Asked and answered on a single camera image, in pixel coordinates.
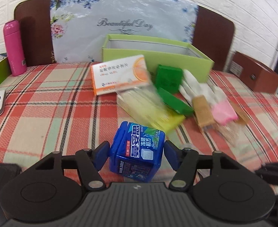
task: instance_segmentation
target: plaid tablecloth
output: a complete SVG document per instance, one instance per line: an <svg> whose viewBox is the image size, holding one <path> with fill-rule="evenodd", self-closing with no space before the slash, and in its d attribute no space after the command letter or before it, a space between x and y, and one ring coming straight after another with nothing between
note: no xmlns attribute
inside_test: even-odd
<svg viewBox="0 0 278 227"><path fill-rule="evenodd" d="M191 143L201 154L221 150L250 170L278 161L278 96L253 93L228 73L211 72L209 81L251 118L237 145L214 130L201 133L193 118L167 139L179 148ZM117 106L116 94L94 96L88 63L29 67L19 77L8 77L0 89L8 93L0 116L0 162L17 163L23 169L55 150L71 155L82 148L94 149L104 140L112 143L120 123L133 121ZM168 181L174 173L163 156L154 181ZM108 162L100 174L107 183L126 180L110 172ZM77 179L74 170L66 175Z"/></svg>

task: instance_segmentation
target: white and orange box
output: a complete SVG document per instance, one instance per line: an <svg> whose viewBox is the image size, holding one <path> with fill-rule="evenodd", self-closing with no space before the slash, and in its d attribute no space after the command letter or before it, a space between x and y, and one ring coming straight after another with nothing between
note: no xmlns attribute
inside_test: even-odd
<svg viewBox="0 0 278 227"><path fill-rule="evenodd" d="M149 85L143 55L98 63L91 66L95 95Z"/></svg>

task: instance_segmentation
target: reddish-brown drawer box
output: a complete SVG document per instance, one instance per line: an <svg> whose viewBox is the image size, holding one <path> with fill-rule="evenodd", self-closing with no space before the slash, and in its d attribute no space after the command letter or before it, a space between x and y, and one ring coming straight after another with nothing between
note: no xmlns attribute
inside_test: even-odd
<svg viewBox="0 0 278 227"><path fill-rule="evenodd" d="M275 93L278 88L278 74L245 54L236 52L229 71L235 74L252 91Z"/></svg>

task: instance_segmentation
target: pink water bottle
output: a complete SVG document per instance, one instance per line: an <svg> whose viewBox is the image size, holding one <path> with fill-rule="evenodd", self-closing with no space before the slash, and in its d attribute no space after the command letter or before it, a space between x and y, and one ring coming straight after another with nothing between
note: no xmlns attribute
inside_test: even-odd
<svg viewBox="0 0 278 227"><path fill-rule="evenodd" d="M3 27L3 35L12 75L19 76L26 72L19 22L17 20L7 22Z"/></svg>

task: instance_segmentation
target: blue plastic bottle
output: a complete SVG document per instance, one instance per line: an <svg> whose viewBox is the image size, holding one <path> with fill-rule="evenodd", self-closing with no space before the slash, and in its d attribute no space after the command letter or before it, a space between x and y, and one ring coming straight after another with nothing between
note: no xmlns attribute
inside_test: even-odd
<svg viewBox="0 0 278 227"><path fill-rule="evenodd" d="M123 121L110 149L110 170L149 182L160 168L165 133Z"/></svg>

